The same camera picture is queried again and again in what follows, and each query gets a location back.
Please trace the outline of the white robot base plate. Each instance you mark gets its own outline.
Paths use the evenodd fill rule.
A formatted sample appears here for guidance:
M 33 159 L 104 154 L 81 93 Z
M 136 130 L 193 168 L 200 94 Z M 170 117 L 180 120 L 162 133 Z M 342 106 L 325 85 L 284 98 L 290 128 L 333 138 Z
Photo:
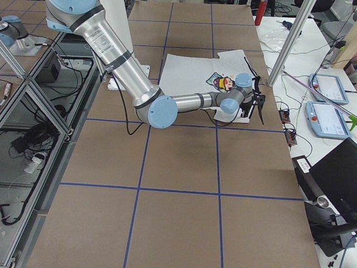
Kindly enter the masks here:
M 139 64 L 139 67 L 141 69 L 140 73 L 143 73 L 143 75 L 148 78 L 151 67 L 149 65 L 142 64 Z M 140 77 L 141 75 L 139 75 L 139 78 L 137 77 L 137 73 L 134 75 L 125 75 L 123 79 L 119 79 L 113 75 L 109 80 L 108 90 L 126 90 L 126 85 L 130 87 L 135 85 L 137 79 L 140 79 Z

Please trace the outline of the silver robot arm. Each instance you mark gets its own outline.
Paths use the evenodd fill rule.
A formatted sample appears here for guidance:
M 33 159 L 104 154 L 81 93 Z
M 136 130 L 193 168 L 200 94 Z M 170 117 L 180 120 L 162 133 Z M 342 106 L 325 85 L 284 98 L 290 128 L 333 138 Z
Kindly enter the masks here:
M 131 95 L 137 117 L 155 128 L 170 127 L 179 113 L 219 107 L 226 114 L 265 103 L 257 82 L 247 73 L 238 74 L 222 91 L 170 97 L 146 77 L 139 63 L 106 20 L 100 1 L 46 1 L 47 25 L 85 39 L 104 69 Z

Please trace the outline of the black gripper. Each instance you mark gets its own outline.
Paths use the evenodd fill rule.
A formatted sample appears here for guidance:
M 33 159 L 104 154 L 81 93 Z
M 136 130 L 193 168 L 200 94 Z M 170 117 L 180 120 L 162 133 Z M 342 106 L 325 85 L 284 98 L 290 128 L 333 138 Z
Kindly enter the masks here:
M 263 106 L 265 103 L 265 95 L 263 94 L 252 94 L 248 97 L 248 100 L 245 100 L 241 105 L 240 109 L 242 110 L 240 117 L 241 118 L 251 118 L 252 112 L 255 107 L 258 108 L 258 115 L 262 125 L 264 125 L 263 119 Z

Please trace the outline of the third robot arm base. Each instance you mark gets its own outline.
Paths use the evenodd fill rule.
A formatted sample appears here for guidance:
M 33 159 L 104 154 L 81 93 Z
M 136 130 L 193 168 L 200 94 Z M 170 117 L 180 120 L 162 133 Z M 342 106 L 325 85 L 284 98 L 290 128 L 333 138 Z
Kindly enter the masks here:
M 28 33 L 19 17 L 1 17 L 1 41 L 14 56 L 36 56 L 42 46 L 42 41 L 37 45 L 37 40 L 38 37 Z

